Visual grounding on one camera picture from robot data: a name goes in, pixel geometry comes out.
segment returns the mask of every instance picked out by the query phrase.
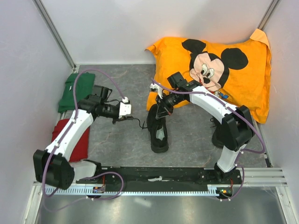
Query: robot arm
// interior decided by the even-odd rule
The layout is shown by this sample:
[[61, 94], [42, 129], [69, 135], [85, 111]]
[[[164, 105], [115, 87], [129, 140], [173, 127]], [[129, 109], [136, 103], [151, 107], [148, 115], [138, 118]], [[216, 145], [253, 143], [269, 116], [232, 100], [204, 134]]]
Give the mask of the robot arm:
[[53, 156], [46, 174], [46, 184], [68, 189], [73, 180], [94, 176], [96, 163], [81, 161], [70, 164], [68, 161], [82, 134], [97, 117], [112, 118], [115, 124], [116, 121], [125, 120], [126, 115], [131, 114], [131, 104], [128, 98], [123, 99], [117, 105], [108, 104], [107, 99], [111, 92], [112, 90], [106, 87], [94, 86], [93, 93], [79, 101], [77, 117], [74, 111], [56, 139], [45, 150], [37, 150], [34, 153], [33, 161], [37, 181], [42, 182], [45, 164], [51, 153]]
[[[240, 108], [223, 101], [220, 98], [214, 99], [211, 93], [202, 86], [201, 83], [192, 80], [187, 82], [182, 75], [177, 72], [168, 78], [172, 88], [179, 92], [188, 92], [187, 94], [170, 93], [162, 94], [162, 88], [156, 84], [151, 85], [152, 90], [157, 90], [158, 95], [156, 102], [158, 111], [156, 119], [171, 115], [173, 106], [183, 100], [202, 107], [215, 117], [221, 124], [221, 141], [224, 143], [220, 159], [215, 164], [216, 175], [219, 179], [226, 179], [235, 169], [234, 161], [236, 160], [241, 149], [254, 136], [253, 131], [247, 124], [230, 112], [227, 107], [235, 110], [242, 115], [248, 122], [252, 123], [249, 109], [245, 106]], [[200, 92], [201, 94], [192, 94], [191, 92]]]

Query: cartoon eye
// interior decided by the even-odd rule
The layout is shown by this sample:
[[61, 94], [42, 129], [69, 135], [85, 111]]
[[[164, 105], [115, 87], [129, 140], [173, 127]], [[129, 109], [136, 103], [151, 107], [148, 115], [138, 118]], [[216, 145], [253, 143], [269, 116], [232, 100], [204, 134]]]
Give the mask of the cartoon eye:
[[204, 75], [207, 73], [207, 65], [206, 64], [203, 64], [202, 65], [202, 70], [201, 70], [201, 74]]
[[207, 77], [207, 78], [212, 78], [213, 75], [214, 75], [214, 69], [209, 69], [209, 71], [208, 71], [206, 77]]

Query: white wall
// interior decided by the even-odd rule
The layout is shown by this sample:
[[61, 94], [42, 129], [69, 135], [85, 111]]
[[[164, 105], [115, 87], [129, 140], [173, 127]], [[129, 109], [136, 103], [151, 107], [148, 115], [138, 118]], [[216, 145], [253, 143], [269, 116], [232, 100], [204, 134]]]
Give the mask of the white wall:
[[244, 41], [271, 0], [43, 0], [76, 63], [153, 63], [164, 36]]
[[32, 0], [0, 1], [0, 222], [21, 222], [71, 68]]
[[265, 32], [272, 51], [270, 113], [262, 131], [271, 162], [282, 167], [299, 211], [298, 0], [282, 0]]

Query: cartoon nose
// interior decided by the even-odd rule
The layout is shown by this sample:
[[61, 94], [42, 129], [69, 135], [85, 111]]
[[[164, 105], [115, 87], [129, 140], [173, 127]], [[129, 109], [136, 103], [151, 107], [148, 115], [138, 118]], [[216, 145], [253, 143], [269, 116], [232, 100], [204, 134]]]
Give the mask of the cartoon nose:
[[204, 77], [204, 83], [205, 83], [205, 84], [210, 83], [210, 79]]

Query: shoe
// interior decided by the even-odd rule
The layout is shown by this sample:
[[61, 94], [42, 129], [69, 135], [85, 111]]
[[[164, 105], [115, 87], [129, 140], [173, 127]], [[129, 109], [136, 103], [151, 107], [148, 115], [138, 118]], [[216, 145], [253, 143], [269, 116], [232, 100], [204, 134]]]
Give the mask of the shoe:
[[220, 138], [220, 133], [221, 133], [221, 124], [220, 122], [216, 119], [216, 118], [212, 118], [211, 120], [213, 120], [215, 126], [216, 126], [216, 130], [213, 133], [212, 136], [212, 143], [214, 146], [216, 146], [217, 148], [223, 148], [224, 144], [222, 141], [219, 140]]
[[156, 119], [156, 113], [158, 110], [157, 104], [154, 104], [150, 110], [146, 119], [148, 131], [150, 133], [150, 146], [154, 153], [165, 153], [168, 146], [168, 137], [166, 129], [166, 118]]

